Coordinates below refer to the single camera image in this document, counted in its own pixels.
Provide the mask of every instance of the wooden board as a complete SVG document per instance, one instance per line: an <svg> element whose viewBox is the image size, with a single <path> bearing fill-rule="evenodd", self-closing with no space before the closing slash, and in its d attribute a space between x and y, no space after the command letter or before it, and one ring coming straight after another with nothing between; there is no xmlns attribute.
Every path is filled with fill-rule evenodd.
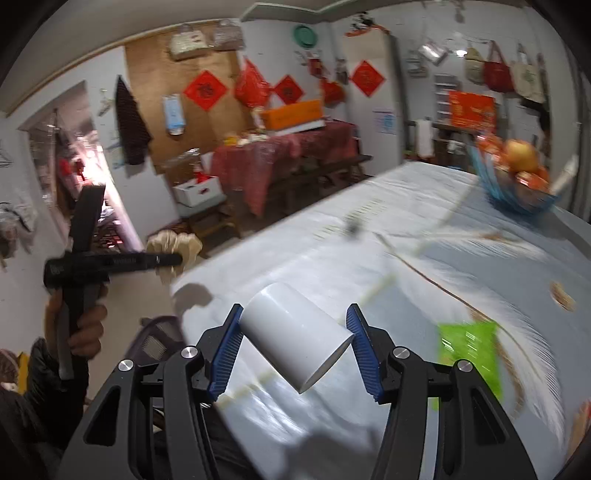
<svg viewBox="0 0 591 480"><path fill-rule="evenodd" d="M215 23L200 24L199 29L210 34ZM174 61L168 55L170 38L176 32L140 38L125 45L130 91L138 102L139 112L154 138L150 152L157 173L164 172L162 164L191 148L202 153L214 150L229 132L254 128L249 111L234 98L234 82L240 72L235 51L213 51L203 57ZM206 112L183 91L197 75L208 70L228 91ZM164 119L163 95L181 94L187 126L182 135L169 135Z"/></svg>

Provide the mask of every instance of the green paper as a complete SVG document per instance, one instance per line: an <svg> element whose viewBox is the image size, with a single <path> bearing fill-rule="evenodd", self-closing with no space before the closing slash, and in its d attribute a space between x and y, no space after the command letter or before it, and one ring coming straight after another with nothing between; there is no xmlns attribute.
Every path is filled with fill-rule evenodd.
<svg viewBox="0 0 591 480"><path fill-rule="evenodd" d="M469 360L501 401L501 379L495 347L496 328L495 322L440 324L439 362L453 365L461 359Z"/></svg>

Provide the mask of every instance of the red tablecloth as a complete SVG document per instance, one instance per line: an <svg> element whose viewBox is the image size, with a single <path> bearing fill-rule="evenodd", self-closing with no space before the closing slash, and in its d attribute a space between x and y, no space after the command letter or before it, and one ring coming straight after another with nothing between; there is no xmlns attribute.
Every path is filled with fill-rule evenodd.
<svg viewBox="0 0 591 480"><path fill-rule="evenodd" d="M331 121L324 128L243 147L218 147L213 153L211 175L219 177L226 189L242 190L250 211L261 217L271 182L289 175L302 157L329 163L356 154L353 125Z"/></svg>

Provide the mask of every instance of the towel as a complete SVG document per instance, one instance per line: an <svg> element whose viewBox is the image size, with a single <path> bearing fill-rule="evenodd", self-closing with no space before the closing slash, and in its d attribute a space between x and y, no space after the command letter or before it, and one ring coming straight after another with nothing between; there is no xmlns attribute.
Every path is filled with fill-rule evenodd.
<svg viewBox="0 0 591 480"><path fill-rule="evenodd" d="M125 162L129 165L141 165L145 161L152 135L148 132L134 97L127 89L121 75L117 78L115 109Z"/></svg>
<svg viewBox="0 0 591 480"><path fill-rule="evenodd" d="M422 159L431 158L433 152L433 127L429 120L417 120L415 128L415 145L417 154Z"/></svg>

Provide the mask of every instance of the orange box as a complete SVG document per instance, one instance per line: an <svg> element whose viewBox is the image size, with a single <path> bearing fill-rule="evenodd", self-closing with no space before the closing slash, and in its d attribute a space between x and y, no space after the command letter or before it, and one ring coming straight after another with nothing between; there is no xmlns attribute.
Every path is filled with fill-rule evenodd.
<svg viewBox="0 0 591 480"><path fill-rule="evenodd" d="M283 130L284 128L319 120L323 116L320 100L308 100L285 105L273 110L265 110L261 118L267 130Z"/></svg>
<svg viewBox="0 0 591 480"><path fill-rule="evenodd" d="M496 130L495 99L475 93L449 92L454 127L473 128L474 130Z"/></svg>

